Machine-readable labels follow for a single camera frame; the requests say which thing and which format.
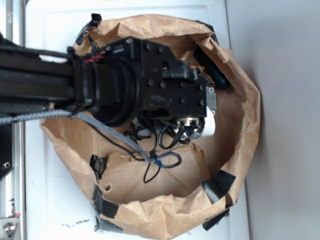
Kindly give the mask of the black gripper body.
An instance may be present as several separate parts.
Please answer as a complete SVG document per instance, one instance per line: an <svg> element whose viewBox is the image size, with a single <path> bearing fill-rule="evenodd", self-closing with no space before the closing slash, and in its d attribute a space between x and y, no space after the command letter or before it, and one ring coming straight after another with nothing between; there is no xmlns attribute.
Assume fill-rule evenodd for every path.
<svg viewBox="0 0 320 240"><path fill-rule="evenodd" d="M215 114L216 96L207 80L159 43L128 37L105 48L112 107L105 124L128 125L133 119L158 120L202 137L207 108Z"/></svg>

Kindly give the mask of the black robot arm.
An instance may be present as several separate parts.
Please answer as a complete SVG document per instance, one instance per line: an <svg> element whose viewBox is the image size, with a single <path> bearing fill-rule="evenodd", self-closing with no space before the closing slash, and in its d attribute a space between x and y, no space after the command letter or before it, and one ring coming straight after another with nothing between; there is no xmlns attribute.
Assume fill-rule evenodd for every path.
<svg viewBox="0 0 320 240"><path fill-rule="evenodd" d="M134 37L78 55L0 40L0 112L90 112L109 127L156 120L191 139L216 130L216 96L197 69L162 44Z"/></svg>

